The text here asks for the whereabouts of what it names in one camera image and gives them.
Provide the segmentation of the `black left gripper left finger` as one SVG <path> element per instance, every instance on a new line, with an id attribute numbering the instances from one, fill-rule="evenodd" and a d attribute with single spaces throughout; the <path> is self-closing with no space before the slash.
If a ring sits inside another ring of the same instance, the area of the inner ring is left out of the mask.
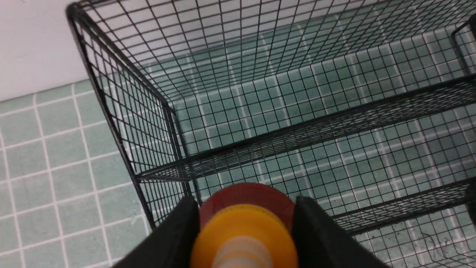
<path id="1" fill-rule="evenodd" d="M 200 231 L 199 207 L 183 197 L 166 219 L 114 268 L 188 268 Z"/>

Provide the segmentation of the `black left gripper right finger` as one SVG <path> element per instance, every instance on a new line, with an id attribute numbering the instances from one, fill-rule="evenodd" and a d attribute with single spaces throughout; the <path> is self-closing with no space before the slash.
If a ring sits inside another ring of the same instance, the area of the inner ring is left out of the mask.
<path id="1" fill-rule="evenodd" d="M 298 197 L 292 238 L 300 268 L 387 268 L 310 197 Z"/>

